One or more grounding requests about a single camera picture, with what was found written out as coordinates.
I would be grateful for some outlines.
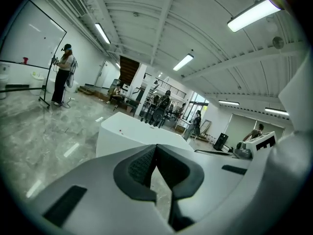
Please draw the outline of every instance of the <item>gray floor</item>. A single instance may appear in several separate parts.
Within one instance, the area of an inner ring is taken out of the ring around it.
[[[50,102],[52,94],[47,94]],[[11,92],[0,100],[0,164],[3,174],[16,194],[28,202],[50,183],[81,163],[95,158],[96,141],[101,121],[109,118],[113,105],[93,96],[66,93],[75,98],[70,109],[50,106],[38,101],[30,91]],[[78,145],[70,156],[64,154]],[[211,150],[201,141],[190,141],[194,149]],[[157,192],[157,209],[167,219],[171,191],[159,171],[152,176],[151,189]]]

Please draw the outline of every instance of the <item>ceiling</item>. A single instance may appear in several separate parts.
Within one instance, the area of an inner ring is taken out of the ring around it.
[[[150,65],[197,91],[215,104],[240,103],[264,112],[284,109],[278,94],[305,55],[305,38],[297,22],[279,11],[234,33],[227,22],[254,0],[83,0],[89,16],[83,23],[116,60],[120,55]],[[101,23],[107,45],[94,23]],[[272,39],[284,47],[277,50]],[[194,59],[179,71],[173,67],[186,54]]]

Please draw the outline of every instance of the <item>wall light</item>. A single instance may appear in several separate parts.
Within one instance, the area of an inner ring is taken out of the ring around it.
[[[223,101],[223,100],[219,100],[219,103],[221,103],[221,104],[233,104],[233,105],[239,105],[239,103],[237,103],[237,102]]]
[[[263,0],[258,2],[230,20],[227,23],[227,26],[233,31],[236,32],[251,23],[254,23],[261,18],[264,18],[270,14],[273,14],[277,11],[280,11],[270,0]]]
[[[103,37],[104,41],[106,41],[107,44],[111,44],[110,40],[108,39],[108,37],[106,36],[106,34],[104,33],[103,28],[101,27],[101,25],[99,23],[95,23],[96,28],[98,29],[98,31],[100,32],[101,36]]]
[[[282,111],[282,110],[276,110],[276,109],[272,109],[272,108],[265,108],[265,111],[266,112],[278,113],[278,114],[289,116],[288,112]]]
[[[183,60],[181,60],[174,68],[173,70],[178,71],[181,67],[189,63],[194,58],[193,55],[187,54]]]

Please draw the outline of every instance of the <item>black pants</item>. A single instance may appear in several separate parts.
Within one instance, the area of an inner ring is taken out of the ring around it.
[[[52,96],[52,101],[57,103],[62,103],[64,85],[68,78],[69,71],[67,70],[60,70],[58,71],[57,77],[55,78],[55,85],[54,85],[54,93]]]

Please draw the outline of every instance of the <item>black speaker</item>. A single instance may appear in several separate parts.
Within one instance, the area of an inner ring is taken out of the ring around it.
[[[226,143],[226,140],[228,139],[228,136],[224,133],[221,133],[219,138],[217,139],[215,145],[213,146],[214,149],[221,151],[223,148],[223,145]]]

